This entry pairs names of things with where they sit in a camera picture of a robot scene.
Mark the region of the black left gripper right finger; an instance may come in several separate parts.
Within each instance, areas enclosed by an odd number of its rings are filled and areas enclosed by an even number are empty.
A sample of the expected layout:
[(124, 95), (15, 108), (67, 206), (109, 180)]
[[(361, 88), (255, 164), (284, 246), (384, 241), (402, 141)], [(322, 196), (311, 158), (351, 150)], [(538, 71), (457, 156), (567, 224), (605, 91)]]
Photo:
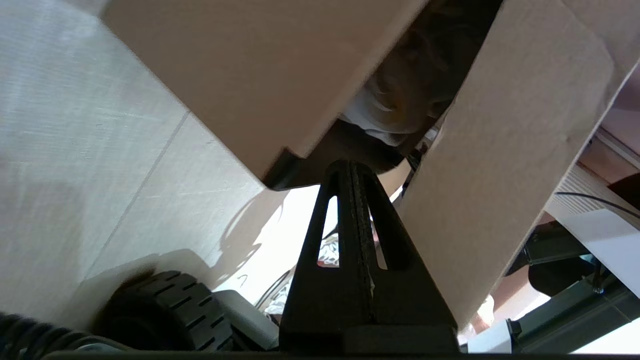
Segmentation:
[(457, 322), (377, 176), (348, 162), (365, 277), (365, 319), (343, 333), (348, 354), (457, 354)]

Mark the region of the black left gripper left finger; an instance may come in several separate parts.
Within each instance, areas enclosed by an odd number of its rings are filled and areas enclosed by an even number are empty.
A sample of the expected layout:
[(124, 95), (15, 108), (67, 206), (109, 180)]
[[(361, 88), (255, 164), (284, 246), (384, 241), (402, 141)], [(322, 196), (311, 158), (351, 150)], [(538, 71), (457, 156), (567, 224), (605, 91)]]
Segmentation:
[[(334, 162), (323, 178), (311, 213), (279, 326), (285, 353), (337, 354), (346, 330), (371, 319), (370, 267), (364, 231), (358, 164)], [(337, 202), (339, 265), (318, 265), (330, 199)]]

